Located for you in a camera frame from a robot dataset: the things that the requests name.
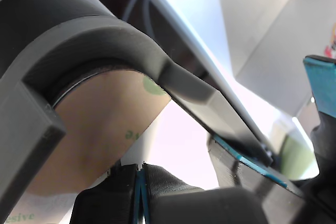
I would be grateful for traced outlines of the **grey servo frame gripper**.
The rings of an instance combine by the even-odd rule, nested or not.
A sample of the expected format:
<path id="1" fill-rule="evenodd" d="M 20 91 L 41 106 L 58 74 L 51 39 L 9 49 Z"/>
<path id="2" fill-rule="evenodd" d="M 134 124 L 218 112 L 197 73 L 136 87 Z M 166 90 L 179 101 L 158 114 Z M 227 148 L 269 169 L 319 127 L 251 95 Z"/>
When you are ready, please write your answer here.
<path id="1" fill-rule="evenodd" d="M 273 175 L 266 178 L 270 223 L 335 223 L 335 175 L 293 181 Z"/>

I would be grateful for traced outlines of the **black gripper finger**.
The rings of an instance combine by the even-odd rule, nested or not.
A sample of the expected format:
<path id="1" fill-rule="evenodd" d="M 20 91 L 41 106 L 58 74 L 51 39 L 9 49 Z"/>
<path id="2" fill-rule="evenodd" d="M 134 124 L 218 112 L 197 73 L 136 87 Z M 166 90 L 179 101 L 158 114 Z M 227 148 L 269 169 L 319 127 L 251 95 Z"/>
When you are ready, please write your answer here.
<path id="1" fill-rule="evenodd" d="M 144 165 L 146 223 L 265 223 L 259 199 L 241 187 L 203 190 Z"/>
<path id="2" fill-rule="evenodd" d="M 217 135 L 211 137 L 208 152 L 221 187 L 239 186 L 266 200 L 294 200 L 303 192 L 270 167 L 254 162 L 234 150 Z"/>
<path id="3" fill-rule="evenodd" d="M 106 179 L 76 197 L 70 223 L 138 223 L 137 171 L 137 164 L 112 167 Z"/>
<path id="4" fill-rule="evenodd" d="M 322 174 L 335 173 L 335 60 L 309 55 L 303 60 L 320 124 L 311 140 Z"/>

